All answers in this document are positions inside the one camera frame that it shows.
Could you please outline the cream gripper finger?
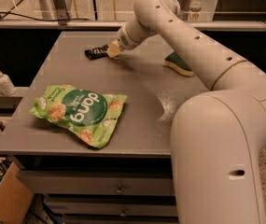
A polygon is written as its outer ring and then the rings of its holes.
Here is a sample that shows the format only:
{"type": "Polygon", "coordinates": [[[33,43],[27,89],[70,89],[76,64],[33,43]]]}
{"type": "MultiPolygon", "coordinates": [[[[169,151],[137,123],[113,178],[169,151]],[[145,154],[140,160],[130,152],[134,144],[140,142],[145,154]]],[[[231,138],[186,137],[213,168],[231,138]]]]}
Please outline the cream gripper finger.
{"type": "Polygon", "coordinates": [[[123,51],[123,48],[120,45],[120,42],[118,40],[114,40],[109,46],[106,51],[107,55],[110,58],[114,58],[118,55],[120,55],[123,51]]]}

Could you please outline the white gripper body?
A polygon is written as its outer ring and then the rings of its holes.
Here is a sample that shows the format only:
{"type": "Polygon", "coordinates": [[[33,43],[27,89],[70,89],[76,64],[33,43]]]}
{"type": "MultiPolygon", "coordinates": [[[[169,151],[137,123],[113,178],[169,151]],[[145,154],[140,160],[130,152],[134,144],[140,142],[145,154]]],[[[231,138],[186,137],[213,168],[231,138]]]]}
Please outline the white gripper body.
{"type": "Polygon", "coordinates": [[[140,35],[136,26],[124,24],[117,33],[117,40],[123,49],[131,50],[140,45],[140,35]]]}

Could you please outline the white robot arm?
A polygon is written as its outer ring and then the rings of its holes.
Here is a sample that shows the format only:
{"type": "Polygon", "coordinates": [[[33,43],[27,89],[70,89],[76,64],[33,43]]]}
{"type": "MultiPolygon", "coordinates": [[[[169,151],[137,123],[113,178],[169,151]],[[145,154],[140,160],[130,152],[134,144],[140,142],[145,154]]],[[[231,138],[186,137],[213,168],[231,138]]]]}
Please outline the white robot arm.
{"type": "Polygon", "coordinates": [[[176,0],[135,0],[133,10],[109,56],[160,35],[207,88],[179,107],[171,128],[179,224],[266,224],[266,73],[180,20],[176,0]]]}

